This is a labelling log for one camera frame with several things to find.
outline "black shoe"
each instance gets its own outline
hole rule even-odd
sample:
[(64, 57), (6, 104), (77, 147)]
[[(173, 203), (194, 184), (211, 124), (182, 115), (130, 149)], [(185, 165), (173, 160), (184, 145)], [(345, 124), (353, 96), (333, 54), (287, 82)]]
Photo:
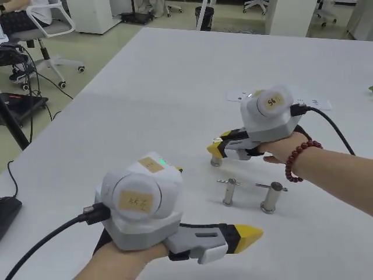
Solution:
[(35, 68), (30, 64), (26, 64), (25, 71), (18, 70), (14, 71), (13, 74), (9, 77), (9, 80), (13, 83), (26, 83), (27, 81), (27, 74), (29, 74), (29, 78), (35, 77)]

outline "chair armrest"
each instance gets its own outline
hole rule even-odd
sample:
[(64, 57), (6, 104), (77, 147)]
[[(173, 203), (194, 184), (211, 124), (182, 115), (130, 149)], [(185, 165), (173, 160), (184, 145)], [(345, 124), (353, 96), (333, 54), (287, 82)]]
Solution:
[[(67, 31), (55, 33), (55, 34), (48, 34), (46, 30), (39, 24), (39, 22), (36, 20), (36, 18), (32, 15), (32, 11), (38, 8), (48, 8), (48, 9), (59, 9), (62, 15), (65, 17), (65, 19), (70, 24), (71, 28)], [(72, 19), (69, 17), (69, 15), (66, 13), (64, 7), (62, 6), (62, 3), (55, 3), (55, 4), (48, 4), (48, 5), (35, 5), (35, 6), (29, 6), (26, 9), (26, 13), (28, 17), (32, 20), (32, 22), (36, 25), (36, 27), (44, 34), (46, 38), (60, 36), (64, 34), (71, 33), (75, 30), (75, 24), (72, 21)]]

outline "red beaded bracelet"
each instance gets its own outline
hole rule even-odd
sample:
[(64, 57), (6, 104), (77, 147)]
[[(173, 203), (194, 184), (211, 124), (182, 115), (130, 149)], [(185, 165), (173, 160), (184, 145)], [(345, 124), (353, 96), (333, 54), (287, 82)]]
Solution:
[(305, 143), (302, 143), (300, 146), (298, 146), (293, 152), (291, 153), (291, 156), (287, 158), (287, 162), (285, 165), (285, 176), (286, 179), (288, 179), (290, 182), (297, 183), (297, 182), (303, 182), (303, 178), (301, 177), (293, 177), (291, 175), (291, 170), (293, 168), (293, 164), (295, 160), (299, 157), (299, 155), (306, 150), (308, 147), (316, 147), (322, 149), (322, 146), (317, 141), (308, 141)]

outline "computer mouse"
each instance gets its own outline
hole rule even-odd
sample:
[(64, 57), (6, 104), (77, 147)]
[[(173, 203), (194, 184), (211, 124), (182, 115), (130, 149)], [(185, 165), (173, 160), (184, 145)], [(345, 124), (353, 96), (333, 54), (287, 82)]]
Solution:
[(0, 240), (8, 231), (21, 207), (22, 202), (15, 197), (0, 198)]

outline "office chair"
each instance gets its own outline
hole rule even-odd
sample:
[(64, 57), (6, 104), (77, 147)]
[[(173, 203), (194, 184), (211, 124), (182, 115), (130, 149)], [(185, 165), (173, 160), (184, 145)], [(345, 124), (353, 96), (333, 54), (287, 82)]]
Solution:
[[(31, 15), (32, 10), (35, 8), (50, 8), (52, 10), (53, 21), (50, 26), (42, 27)], [(64, 10), (60, 0), (49, 0), (48, 5), (29, 6), (26, 9), (26, 13), (35, 23), (37, 29), (14, 33), (9, 39), (12, 41), (25, 41), (27, 42), (27, 46), (30, 47), (34, 47), (33, 40), (37, 40), (40, 45), (41, 54), (43, 55), (43, 59), (35, 61), (37, 72), (40, 72), (44, 68), (51, 68), (57, 77), (59, 77), (60, 81), (58, 86), (61, 89), (64, 89), (66, 87), (66, 80), (58, 70), (57, 66), (74, 66), (77, 68), (79, 73), (83, 73), (85, 71), (85, 66), (80, 61), (62, 59), (60, 56), (50, 57), (42, 39), (71, 33), (75, 29), (75, 24)], [(21, 88), (27, 90), (28, 85), (23, 84), (21, 85)]]
[(249, 1), (246, 1), (244, 3), (244, 10), (242, 12), (246, 13), (247, 9), (249, 9), (253, 6), (259, 5), (263, 10), (263, 15), (265, 15), (266, 12), (267, 12), (266, 6), (268, 6), (268, 4), (269, 4), (268, 2), (269, 2), (269, 0), (249, 0)]
[(318, 0), (317, 1), (318, 4), (317, 4), (317, 7), (316, 7), (315, 12), (314, 12), (314, 15), (317, 15), (317, 17), (319, 19), (323, 20), (323, 23), (321, 24), (321, 27), (325, 27), (327, 22), (328, 22), (328, 19), (330, 19), (330, 18), (333, 19), (332, 22), (334, 24), (337, 23), (337, 16), (335, 14), (333, 14), (329, 10), (322, 9), (325, 2), (328, 2), (329, 4), (334, 4), (334, 1)]
[(167, 16), (171, 17), (171, 10), (172, 9), (178, 9), (179, 13), (182, 13), (182, 8), (180, 6), (175, 6), (175, 5), (168, 5), (167, 1), (164, 1)]

